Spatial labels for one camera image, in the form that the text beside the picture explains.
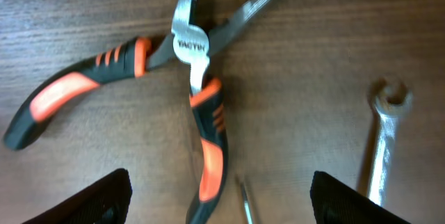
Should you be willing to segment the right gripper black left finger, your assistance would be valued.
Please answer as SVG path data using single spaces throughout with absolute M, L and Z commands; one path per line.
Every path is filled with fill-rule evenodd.
M 128 170 L 118 168 L 24 224 L 124 224 L 132 193 Z

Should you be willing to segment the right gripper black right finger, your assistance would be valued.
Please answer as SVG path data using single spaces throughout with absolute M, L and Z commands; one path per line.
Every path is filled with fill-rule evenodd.
M 409 224 L 323 171 L 309 191 L 317 224 Z

